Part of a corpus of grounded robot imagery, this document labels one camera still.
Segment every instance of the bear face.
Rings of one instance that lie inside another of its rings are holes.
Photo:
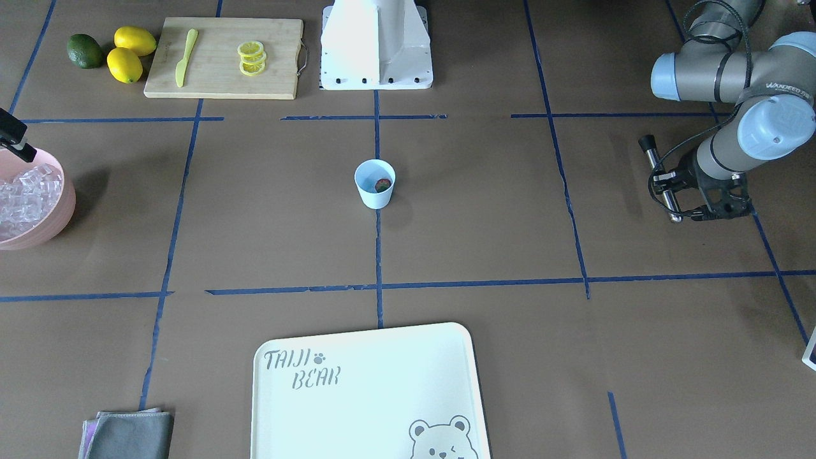
[[[454,416],[448,424],[429,426],[423,420],[410,425],[414,440],[411,459],[478,459],[468,438],[470,421]]]

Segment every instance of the pink bowl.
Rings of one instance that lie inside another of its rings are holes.
[[[73,183],[65,175],[62,165],[48,152],[37,149],[33,163],[26,163],[17,158],[11,151],[0,149],[0,178],[10,180],[17,174],[40,164],[55,167],[62,174],[64,184],[62,194],[51,212],[40,220],[32,229],[11,239],[0,240],[0,250],[19,250],[46,242],[56,236],[71,220],[73,208],[77,204],[77,195]]]

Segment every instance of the ice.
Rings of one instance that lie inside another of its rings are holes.
[[[0,179],[0,240],[31,230],[51,212],[62,193],[63,177],[55,167],[40,164]]]

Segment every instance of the lemon slice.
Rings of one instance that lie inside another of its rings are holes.
[[[260,64],[247,64],[242,62],[238,68],[241,70],[241,73],[245,74],[247,77],[254,77],[266,69],[266,62],[261,62]]]
[[[260,54],[255,56],[241,56],[241,62],[244,64],[263,64],[266,62],[266,51],[262,51]]]
[[[264,52],[264,44],[261,42],[244,42],[238,47],[238,54],[241,57],[259,56]]]

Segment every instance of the wooden cutting board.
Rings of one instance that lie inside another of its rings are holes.
[[[190,29],[198,30],[184,86],[175,84],[175,65],[184,55]],[[147,97],[188,99],[295,98],[298,54],[304,23],[299,19],[168,17],[153,67],[144,85]],[[258,41],[267,53],[263,73],[247,77],[238,69],[238,46]]]

